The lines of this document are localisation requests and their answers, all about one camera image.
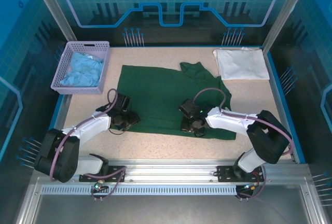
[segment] black bracket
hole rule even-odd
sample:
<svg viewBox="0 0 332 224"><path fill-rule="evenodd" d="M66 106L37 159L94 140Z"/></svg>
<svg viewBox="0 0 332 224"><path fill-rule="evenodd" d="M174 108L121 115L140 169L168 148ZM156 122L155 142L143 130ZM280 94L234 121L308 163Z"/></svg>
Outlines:
<svg viewBox="0 0 332 224"><path fill-rule="evenodd" d="M107 175L116 172L117 170L122 169L124 166L108 166L108 171L107 171ZM111 176L107 179L104 179L106 183L116 183L119 180L119 177L121 176L121 173L118 173L114 176ZM125 181L125 176L126 174L124 173L122 179L120 180L120 183L123 183ZM85 175L80 175L79 176L79 181L80 182L85 182L85 183L95 183L98 179L95 178L91 178Z"/></svg>
<svg viewBox="0 0 332 224"><path fill-rule="evenodd" d="M213 173L214 176L218 177L219 183L254 183L257 182L257 173L259 182L264 181L263 171L261 167L257 167L251 173L246 173L243 180L239 179L234 174L233 166L217 166L217 171Z"/></svg>

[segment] folded white cloth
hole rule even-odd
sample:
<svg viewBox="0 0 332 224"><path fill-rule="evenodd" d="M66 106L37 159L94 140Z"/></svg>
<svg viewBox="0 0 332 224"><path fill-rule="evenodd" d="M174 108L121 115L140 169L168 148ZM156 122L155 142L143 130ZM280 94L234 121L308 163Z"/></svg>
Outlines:
<svg viewBox="0 0 332 224"><path fill-rule="evenodd" d="M269 80L261 49L218 48L213 51L222 80Z"/></svg>

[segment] beige table surface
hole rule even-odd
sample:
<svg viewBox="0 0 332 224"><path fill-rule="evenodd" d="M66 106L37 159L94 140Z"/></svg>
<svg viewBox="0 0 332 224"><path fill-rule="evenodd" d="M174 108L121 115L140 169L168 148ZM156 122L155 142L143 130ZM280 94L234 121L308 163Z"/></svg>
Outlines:
<svg viewBox="0 0 332 224"><path fill-rule="evenodd" d="M102 95L73 95L65 127L73 126L107 103L107 91L117 88L122 65L165 67L180 70L180 62L201 62L218 76L213 56L215 48L111 48L110 63ZM278 112L269 81L225 81L232 94L231 107L239 113ZM202 139L163 134L108 131L82 146L81 153L96 153L108 159L236 159L252 147L249 139L238 134L236 140Z"/></svg>

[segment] blue edge trim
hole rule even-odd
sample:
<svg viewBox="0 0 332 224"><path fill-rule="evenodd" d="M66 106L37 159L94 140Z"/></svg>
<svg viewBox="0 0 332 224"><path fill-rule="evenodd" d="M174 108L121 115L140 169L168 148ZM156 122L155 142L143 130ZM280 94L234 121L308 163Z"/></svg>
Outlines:
<svg viewBox="0 0 332 224"><path fill-rule="evenodd" d="M301 149L301 146L300 146L299 139L298 139L296 131L295 131L294 123L292 121L291 114L290 114L289 109L288 109L286 98L285 98L285 96L283 94L283 91L282 91L282 88L281 88L281 84L280 84L278 75L276 73L276 69L275 69L275 66L274 66L274 63L273 63L273 59L272 59L272 56L271 56L270 52L268 52L267 57L269 59L270 65L271 65L271 70L272 70L272 73L273 73L273 76L274 76L276 87L277 87L278 93L280 95L282 106L284 107L284 111L285 111L285 114L286 114L286 118L287 118L287 121L288 121L290 132L291 132L292 137L293 137L293 141L294 141L294 144L295 144L296 152L297 152L297 155L298 155L298 158L299 158L298 162L299 163L306 163L305 157L303 155L303 152L302 152L302 149ZM12 85L10 85L2 77L0 77L0 81L2 83L4 83L13 93L16 94L18 102L19 102L19 109L18 109L18 111L17 111L17 113L15 115L14 121L13 121L13 123L12 123L12 125L11 125L11 127L9 129L9 132L7 134L5 142L4 142L4 144L3 144L2 148L1 148L1 151L0 151L0 162L1 162L1 160L3 158L3 155L5 153L5 150L7 149L9 140L10 140L10 138L12 136L12 133L13 133L13 131L15 129L15 126L17 124L17 121L18 121L18 119L19 119L19 117L21 115L21 112L22 112L22 109L23 109L23 104L22 104L21 94L20 94L19 90L17 90ZM63 95L59 95L59 98L58 98L58 101L57 101L57 104L56 104L56 107L54 109L54 113L53 113L53 116L52 116L52 119L51 119L51 123L50 123L49 129L54 128L54 125L56 123L56 119L58 117L59 110L60 110L60 107L61 107L61 104L62 104L62 101L63 101L63 97L64 97Z"/></svg>
<svg viewBox="0 0 332 224"><path fill-rule="evenodd" d="M288 105L287 105L287 102L286 102L286 98L285 98L285 95L282 91L282 87L281 87L281 84L280 84L280 81L279 81L278 74L276 73L276 69L275 69L274 62L273 62L272 56L270 54L270 51L268 52L267 56L268 56L268 59L269 59L269 63L271 65L271 70L272 70L274 80L275 80L275 83L276 83L276 88L277 88L278 93L280 95L281 104L282 104L282 106L284 108L284 111L285 111L285 114L286 114L286 118L287 118L289 129L290 129L290 133L293 137L293 141L294 141L294 144L295 144L297 156L299 158L298 162L299 163L306 163L305 157L304 157L302 149L301 149L299 139L298 139L296 131L295 131L295 127L294 127L294 123L293 123L293 120L292 120L292 117L291 117L291 113L289 112L289 108L288 108Z"/></svg>

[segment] glass panel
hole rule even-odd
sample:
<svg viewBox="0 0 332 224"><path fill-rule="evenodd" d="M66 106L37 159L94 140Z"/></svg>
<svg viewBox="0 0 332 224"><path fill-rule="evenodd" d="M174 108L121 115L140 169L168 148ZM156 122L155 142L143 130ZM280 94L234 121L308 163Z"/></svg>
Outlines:
<svg viewBox="0 0 332 224"><path fill-rule="evenodd" d="M43 0L0 0L0 9L0 216L14 223L32 174L24 154L34 157L19 147L49 128L59 96L50 84L65 39Z"/></svg>
<svg viewBox="0 0 332 224"><path fill-rule="evenodd" d="M143 42L236 46L261 45L285 0L58 2L80 40L109 40L112 46L142 46Z"/></svg>
<svg viewBox="0 0 332 224"><path fill-rule="evenodd" d="M271 49L313 175L332 173L331 5L331 0L299 0Z"/></svg>

